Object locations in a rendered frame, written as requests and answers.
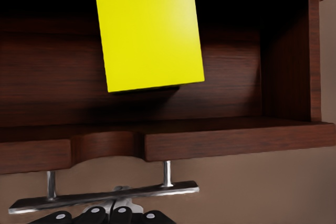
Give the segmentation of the silver bar drawer handle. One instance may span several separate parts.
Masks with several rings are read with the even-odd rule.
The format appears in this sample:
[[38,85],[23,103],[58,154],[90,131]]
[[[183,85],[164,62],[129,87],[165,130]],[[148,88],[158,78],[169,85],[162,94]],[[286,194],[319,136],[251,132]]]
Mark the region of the silver bar drawer handle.
[[55,173],[47,173],[47,196],[24,198],[14,202],[8,209],[9,214],[26,214],[48,209],[84,205],[104,200],[125,198],[143,198],[168,195],[183,195],[198,192],[199,186],[195,181],[173,182],[171,178],[171,162],[163,162],[163,183],[158,185],[130,188],[124,190],[87,193],[74,195],[56,195]]

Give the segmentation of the dark brown wooden drawer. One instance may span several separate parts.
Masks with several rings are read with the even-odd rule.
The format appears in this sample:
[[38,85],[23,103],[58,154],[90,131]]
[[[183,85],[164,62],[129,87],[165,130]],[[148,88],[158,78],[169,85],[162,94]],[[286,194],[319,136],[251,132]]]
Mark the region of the dark brown wooden drawer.
[[335,144],[321,119],[319,0],[196,0],[203,83],[107,92],[92,0],[0,6],[0,174]]

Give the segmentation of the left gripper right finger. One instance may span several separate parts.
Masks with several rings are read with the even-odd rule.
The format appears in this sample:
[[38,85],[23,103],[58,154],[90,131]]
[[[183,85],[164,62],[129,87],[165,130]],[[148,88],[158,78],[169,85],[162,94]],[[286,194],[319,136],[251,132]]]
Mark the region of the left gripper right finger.
[[132,199],[117,200],[111,210],[111,224],[141,224],[143,213],[143,207]]

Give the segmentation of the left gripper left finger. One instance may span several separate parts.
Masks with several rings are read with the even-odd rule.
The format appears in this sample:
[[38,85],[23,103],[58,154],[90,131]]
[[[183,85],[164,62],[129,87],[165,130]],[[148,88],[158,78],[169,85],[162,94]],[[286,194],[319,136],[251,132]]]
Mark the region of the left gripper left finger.
[[87,207],[80,215],[73,218],[72,224],[122,224],[121,214],[114,213],[117,202],[123,198],[114,198]]

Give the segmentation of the yellow square block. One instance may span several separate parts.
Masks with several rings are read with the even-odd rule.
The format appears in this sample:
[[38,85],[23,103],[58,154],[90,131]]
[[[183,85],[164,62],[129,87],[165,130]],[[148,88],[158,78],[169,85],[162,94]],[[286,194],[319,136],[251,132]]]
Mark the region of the yellow square block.
[[195,0],[96,0],[109,92],[205,80]]

